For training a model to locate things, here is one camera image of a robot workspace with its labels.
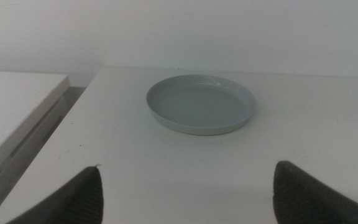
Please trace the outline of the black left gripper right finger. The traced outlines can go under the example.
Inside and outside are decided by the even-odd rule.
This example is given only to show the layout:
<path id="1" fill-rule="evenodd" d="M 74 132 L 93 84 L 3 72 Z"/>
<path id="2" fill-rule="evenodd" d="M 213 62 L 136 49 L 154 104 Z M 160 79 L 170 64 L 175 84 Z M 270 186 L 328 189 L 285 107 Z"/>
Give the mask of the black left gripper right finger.
<path id="1" fill-rule="evenodd" d="M 278 223 L 358 223 L 358 203 L 289 161 L 273 176 L 273 210 Z"/>

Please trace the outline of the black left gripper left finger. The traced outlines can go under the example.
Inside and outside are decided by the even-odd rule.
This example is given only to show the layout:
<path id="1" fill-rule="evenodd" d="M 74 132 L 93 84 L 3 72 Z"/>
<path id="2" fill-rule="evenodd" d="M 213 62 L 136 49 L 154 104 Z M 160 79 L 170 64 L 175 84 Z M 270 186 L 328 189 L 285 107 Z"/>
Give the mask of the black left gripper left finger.
<path id="1" fill-rule="evenodd" d="M 103 210 L 101 175 L 96 166 L 91 166 L 9 223 L 101 224 Z"/>

